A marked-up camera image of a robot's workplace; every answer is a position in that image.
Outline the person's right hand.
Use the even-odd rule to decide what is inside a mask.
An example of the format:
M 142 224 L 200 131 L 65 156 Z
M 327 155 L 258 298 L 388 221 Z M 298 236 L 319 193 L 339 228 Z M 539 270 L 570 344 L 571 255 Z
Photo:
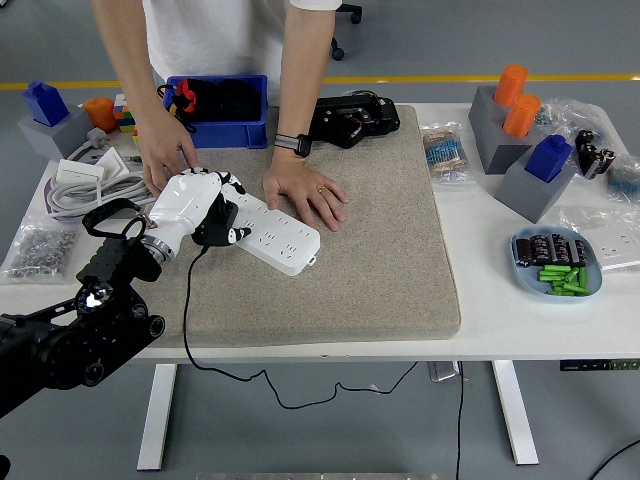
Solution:
M 199 167 L 191 135 L 162 106 L 134 111 L 145 185 L 159 196 L 168 180 L 187 167 Z

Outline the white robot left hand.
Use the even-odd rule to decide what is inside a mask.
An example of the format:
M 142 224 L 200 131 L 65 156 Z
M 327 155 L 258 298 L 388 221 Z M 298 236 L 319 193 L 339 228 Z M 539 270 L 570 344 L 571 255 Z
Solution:
M 249 227 L 233 226 L 239 207 L 225 197 L 227 188 L 246 194 L 229 172 L 187 169 L 173 176 L 148 215 L 154 226 L 145 232 L 142 242 L 173 258 L 186 236 L 198 245 L 215 247 L 230 246 L 249 236 Z

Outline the person's left hand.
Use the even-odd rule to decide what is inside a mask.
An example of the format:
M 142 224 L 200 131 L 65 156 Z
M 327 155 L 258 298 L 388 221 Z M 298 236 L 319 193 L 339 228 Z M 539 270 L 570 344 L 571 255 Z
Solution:
M 337 232 L 346 221 L 343 206 L 349 198 L 340 184 L 326 177 L 292 150 L 276 147 L 271 166 L 263 178 L 265 203 L 270 210 L 279 209 L 280 197 L 286 196 L 300 219 L 316 229 L 314 212 L 326 227 Z

